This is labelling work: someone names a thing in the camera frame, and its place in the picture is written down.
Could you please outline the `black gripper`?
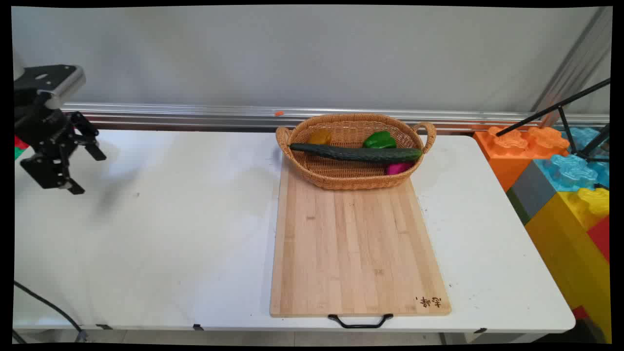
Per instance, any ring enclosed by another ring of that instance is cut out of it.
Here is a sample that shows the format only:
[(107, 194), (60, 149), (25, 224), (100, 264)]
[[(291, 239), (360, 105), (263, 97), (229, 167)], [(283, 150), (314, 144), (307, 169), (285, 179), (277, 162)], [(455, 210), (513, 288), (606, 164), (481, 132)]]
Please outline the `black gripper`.
[(34, 154), (20, 160), (20, 166), (43, 189), (66, 189), (74, 195), (85, 190), (71, 177), (69, 158), (76, 150), (75, 144), (39, 144), (56, 138), (72, 124), (69, 138), (84, 146), (96, 161), (106, 160), (99, 148), (98, 129), (80, 112), (68, 115), (60, 109), (50, 109), (44, 103), (14, 107), (14, 147), (27, 149), (33, 146)]

